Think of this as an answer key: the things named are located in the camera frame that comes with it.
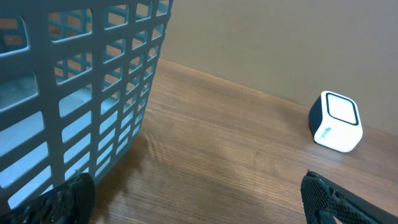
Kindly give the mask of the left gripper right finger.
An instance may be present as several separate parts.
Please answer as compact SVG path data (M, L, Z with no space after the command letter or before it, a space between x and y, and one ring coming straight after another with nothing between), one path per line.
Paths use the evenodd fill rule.
M314 171L302 179L300 192L309 224L397 223L397 217Z

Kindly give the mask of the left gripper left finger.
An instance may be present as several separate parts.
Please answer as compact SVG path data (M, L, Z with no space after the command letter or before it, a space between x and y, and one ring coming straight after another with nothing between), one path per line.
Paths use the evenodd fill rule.
M94 180L88 173L82 173L1 216L1 223L86 224L95 198Z

